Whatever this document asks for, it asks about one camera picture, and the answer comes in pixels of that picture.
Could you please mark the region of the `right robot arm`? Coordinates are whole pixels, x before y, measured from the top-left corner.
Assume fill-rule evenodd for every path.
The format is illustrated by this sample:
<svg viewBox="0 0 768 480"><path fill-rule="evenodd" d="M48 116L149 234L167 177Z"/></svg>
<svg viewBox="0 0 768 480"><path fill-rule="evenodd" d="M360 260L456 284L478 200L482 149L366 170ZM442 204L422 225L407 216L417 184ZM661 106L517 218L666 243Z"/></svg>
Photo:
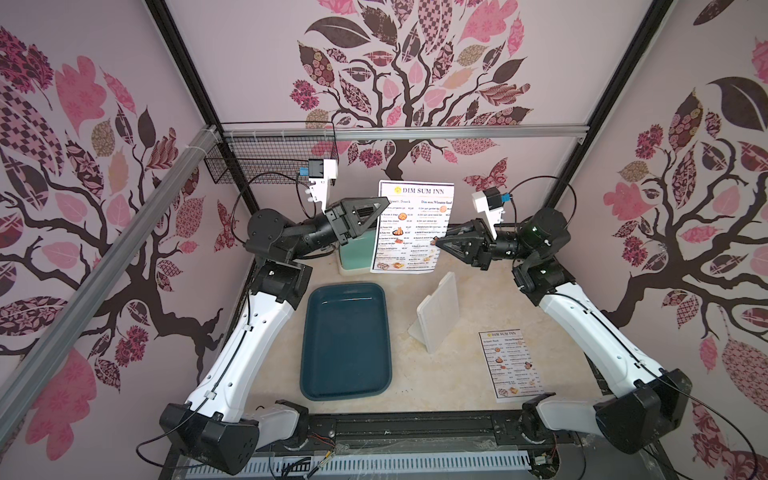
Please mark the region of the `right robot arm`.
<svg viewBox="0 0 768 480"><path fill-rule="evenodd" d="M667 370L642 352L591 302L555 257L569 239L564 215L543 208L511 231L475 219L434 243L483 271L494 261L512 261L518 290L569 334L608 385L608 394L593 400L544 393L526 401L519 420L523 437L543 444L555 431L594 434L634 454L680 427L692 383L681 370Z"/></svg>

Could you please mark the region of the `new dim sum menu sheet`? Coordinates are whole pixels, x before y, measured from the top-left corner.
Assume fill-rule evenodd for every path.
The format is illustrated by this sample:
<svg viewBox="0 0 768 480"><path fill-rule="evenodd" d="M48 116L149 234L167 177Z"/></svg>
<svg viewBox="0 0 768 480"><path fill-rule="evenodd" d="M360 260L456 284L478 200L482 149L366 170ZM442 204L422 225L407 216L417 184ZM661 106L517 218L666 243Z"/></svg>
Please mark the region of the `new dim sum menu sheet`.
<svg viewBox="0 0 768 480"><path fill-rule="evenodd" d="M432 272L440 254L435 241L448 229L454 185L382 180L378 192L389 204L377 219L370 272Z"/></svg>

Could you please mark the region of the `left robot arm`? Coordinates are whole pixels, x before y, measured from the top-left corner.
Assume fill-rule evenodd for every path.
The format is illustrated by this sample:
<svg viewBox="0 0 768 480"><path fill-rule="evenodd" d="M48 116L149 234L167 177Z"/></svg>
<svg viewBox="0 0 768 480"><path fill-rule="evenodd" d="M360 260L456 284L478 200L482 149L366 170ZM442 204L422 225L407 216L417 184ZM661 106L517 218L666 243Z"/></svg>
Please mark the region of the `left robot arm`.
<svg viewBox="0 0 768 480"><path fill-rule="evenodd" d="M239 320L197 388L184 403L168 404L159 420L182 455L236 475L258 449L276 442L305 442L308 409L278 400L247 418L251 387L307 291L312 268L304 258L361 236L388 205L385 197L345 198L300 223L274 209L252 215L245 248L254 255L257 270Z"/></svg>

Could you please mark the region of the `white acrylic menu holder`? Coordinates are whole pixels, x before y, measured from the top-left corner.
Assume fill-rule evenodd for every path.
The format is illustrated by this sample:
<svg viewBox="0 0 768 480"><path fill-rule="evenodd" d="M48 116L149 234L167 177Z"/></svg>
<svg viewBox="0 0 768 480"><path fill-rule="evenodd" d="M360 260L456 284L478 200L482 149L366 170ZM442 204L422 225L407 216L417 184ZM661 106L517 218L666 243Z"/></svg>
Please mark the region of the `white acrylic menu holder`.
<svg viewBox="0 0 768 480"><path fill-rule="evenodd" d="M422 343L429 354L434 354L460 320L457 279L448 272L435 291L417 306L416 320L408 334Z"/></svg>

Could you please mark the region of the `old menu sheet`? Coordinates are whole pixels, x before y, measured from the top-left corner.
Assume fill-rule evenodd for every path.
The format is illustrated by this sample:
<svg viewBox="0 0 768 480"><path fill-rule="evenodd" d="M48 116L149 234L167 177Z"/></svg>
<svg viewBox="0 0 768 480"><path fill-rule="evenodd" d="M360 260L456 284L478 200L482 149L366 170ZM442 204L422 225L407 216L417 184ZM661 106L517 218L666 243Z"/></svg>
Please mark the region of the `old menu sheet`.
<svg viewBox="0 0 768 480"><path fill-rule="evenodd" d="M532 398L544 392L521 329L482 331L479 339L497 403Z"/></svg>

